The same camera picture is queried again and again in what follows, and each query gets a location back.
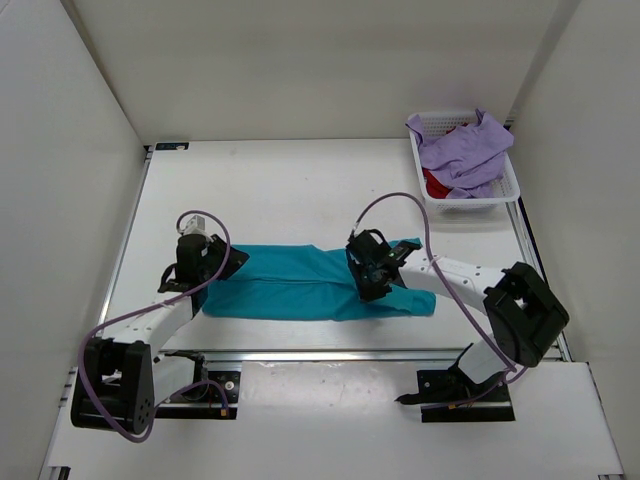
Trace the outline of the teal t shirt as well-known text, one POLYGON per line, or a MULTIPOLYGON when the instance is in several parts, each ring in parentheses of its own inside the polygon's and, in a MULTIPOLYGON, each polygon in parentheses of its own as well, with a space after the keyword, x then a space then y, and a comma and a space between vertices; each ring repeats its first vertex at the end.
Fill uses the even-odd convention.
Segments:
POLYGON ((436 296, 394 287, 384 298, 360 300, 346 251, 314 245, 241 245, 248 261, 229 279, 208 286, 209 317, 282 321, 354 321, 431 316, 436 296))

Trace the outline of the lavender t shirt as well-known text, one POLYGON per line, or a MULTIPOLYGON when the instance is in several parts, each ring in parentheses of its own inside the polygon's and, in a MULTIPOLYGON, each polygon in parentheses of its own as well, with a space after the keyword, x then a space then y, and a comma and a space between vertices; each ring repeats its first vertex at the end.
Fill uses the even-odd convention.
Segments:
POLYGON ((420 116, 406 123, 416 139, 427 194, 437 200, 486 199, 501 179, 514 136, 490 113, 477 109, 475 120, 429 135, 420 116))

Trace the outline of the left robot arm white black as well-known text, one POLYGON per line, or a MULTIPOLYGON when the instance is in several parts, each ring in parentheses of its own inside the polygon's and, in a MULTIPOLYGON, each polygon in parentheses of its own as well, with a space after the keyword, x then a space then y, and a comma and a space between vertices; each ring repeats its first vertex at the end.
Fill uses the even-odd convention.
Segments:
POLYGON ((221 403, 220 414, 227 416, 224 385, 210 379, 204 355, 164 347, 201 311, 207 281, 229 279, 249 258, 216 235, 181 235, 176 259, 160 277, 153 311, 136 315, 113 333, 92 336, 81 347, 72 425, 116 431, 140 443, 162 403, 174 396, 201 400, 213 392, 221 403))

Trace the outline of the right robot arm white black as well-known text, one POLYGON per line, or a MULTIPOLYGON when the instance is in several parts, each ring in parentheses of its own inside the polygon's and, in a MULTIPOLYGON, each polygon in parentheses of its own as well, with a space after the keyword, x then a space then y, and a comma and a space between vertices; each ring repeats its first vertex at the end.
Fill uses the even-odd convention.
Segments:
POLYGON ((491 332, 456 361, 449 387, 470 400, 486 381, 516 366, 534 368, 569 322, 569 314, 529 264, 488 268, 436 257, 415 241, 390 245, 377 230, 349 237, 347 263, 359 296, 379 300, 395 287, 452 299, 470 323, 471 308, 488 318, 491 332))

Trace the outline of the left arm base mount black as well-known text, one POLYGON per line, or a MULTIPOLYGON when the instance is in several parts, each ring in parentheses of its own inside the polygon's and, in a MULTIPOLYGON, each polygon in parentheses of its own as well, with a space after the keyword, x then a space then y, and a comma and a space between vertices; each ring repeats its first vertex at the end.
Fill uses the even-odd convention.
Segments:
POLYGON ((157 407, 160 419, 235 420, 241 392, 238 362, 213 360, 204 353, 178 350, 166 359, 189 360, 192 379, 170 388, 170 396, 157 407))

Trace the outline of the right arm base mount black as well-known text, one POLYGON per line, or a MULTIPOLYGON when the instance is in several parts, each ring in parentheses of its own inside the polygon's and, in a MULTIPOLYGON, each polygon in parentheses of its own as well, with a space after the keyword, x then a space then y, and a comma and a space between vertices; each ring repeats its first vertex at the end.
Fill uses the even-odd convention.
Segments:
POLYGON ((498 372, 475 384, 454 368, 419 370, 418 391, 396 398, 404 406, 418 405, 422 423, 515 421, 505 374, 498 372))

